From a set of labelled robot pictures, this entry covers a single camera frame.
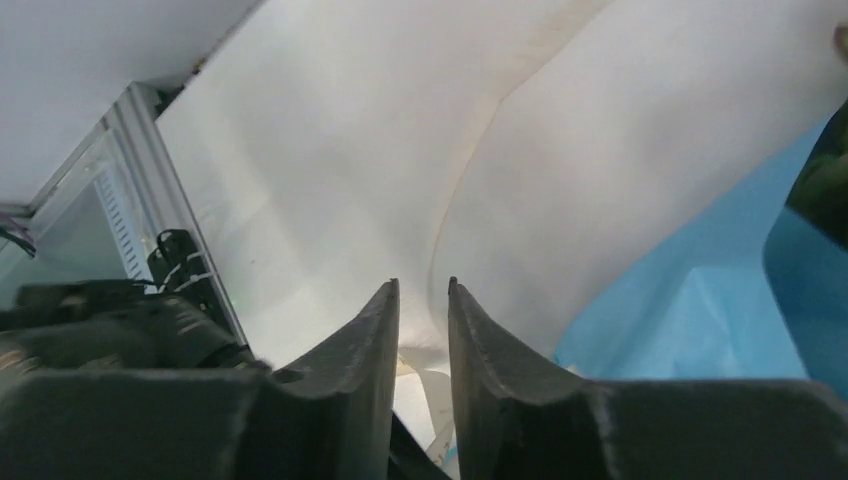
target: metal frame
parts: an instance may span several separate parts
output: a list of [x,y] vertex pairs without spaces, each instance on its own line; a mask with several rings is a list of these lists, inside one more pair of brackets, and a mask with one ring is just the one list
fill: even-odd
[[[126,244],[119,250],[130,278],[149,277],[146,259],[157,248],[159,232],[188,231],[212,273],[213,286],[232,331],[241,343],[246,343],[156,127],[155,107],[159,102],[158,92],[152,87],[130,84],[29,205],[0,204],[0,212],[27,220],[37,239],[94,182],[107,216],[114,216],[110,226],[116,242],[119,246]],[[0,245],[0,268],[11,252]]]

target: white wall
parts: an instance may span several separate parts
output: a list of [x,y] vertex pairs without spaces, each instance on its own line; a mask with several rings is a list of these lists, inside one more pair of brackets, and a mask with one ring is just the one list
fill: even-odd
[[130,82],[184,77],[257,1],[0,2],[0,203],[29,203]]

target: white cloth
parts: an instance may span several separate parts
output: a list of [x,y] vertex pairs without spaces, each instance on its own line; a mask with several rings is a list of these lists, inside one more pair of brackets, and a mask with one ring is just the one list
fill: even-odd
[[[450,275],[550,355],[634,260],[848,95],[831,48],[847,16],[269,0],[158,125],[258,354],[297,358],[398,277],[400,354],[449,374]],[[395,406],[426,446],[450,396],[436,380],[425,398],[424,377],[400,377]]]

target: blue cloth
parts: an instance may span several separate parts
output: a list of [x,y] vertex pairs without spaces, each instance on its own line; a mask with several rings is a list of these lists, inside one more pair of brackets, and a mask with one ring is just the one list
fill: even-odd
[[[823,127],[766,161],[602,292],[569,325],[555,362],[603,379],[807,377],[763,251]],[[811,342],[816,335],[802,333]]]

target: ventilation grille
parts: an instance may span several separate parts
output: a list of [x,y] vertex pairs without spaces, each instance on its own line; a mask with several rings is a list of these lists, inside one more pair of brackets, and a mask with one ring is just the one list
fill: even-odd
[[94,181],[103,211],[109,221],[109,228],[115,237],[115,244],[124,262],[127,278],[133,280],[152,280],[150,268],[147,266],[144,245],[133,225],[132,215],[122,189],[119,187],[112,168],[104,168]]

